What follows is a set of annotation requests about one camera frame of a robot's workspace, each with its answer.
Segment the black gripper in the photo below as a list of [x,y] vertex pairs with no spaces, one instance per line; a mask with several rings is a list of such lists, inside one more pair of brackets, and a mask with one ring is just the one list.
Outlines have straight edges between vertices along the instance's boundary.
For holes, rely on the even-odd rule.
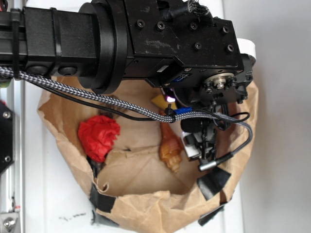
[[[191,114],[181,120],[183,132],[193,133],[199,142],[201,165],[219,165],[232,158],[239,150],[250,143],[253,137],[251,127],[245,123],[249,112],[231,115],[229,104],[242,104],[248,98],[247,86],[252,82],[254,57],[242,54],[244,69],[234,75],[225,72],[204,80],[199,89],[181,89],[181,105]],[[240,125],[248,130],[247,140],[233,151],[217,158],[216,136],[219,130],[226,131],[231,125]]]

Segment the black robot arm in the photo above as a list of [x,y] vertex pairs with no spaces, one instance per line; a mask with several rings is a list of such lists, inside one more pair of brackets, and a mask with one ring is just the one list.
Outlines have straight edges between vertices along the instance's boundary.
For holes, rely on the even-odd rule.
[[[200,169],[217,158],[217,129],[247,127],[228,110],[247,99],[255,58],[238,45],[233,23],[196,0],[94,0],[75,12],[0,3],[0,84],[25,80],[67,99],[79,96],[181,122]],[[145,80],[172,95],[163,116],[110,97],[123,80]]]

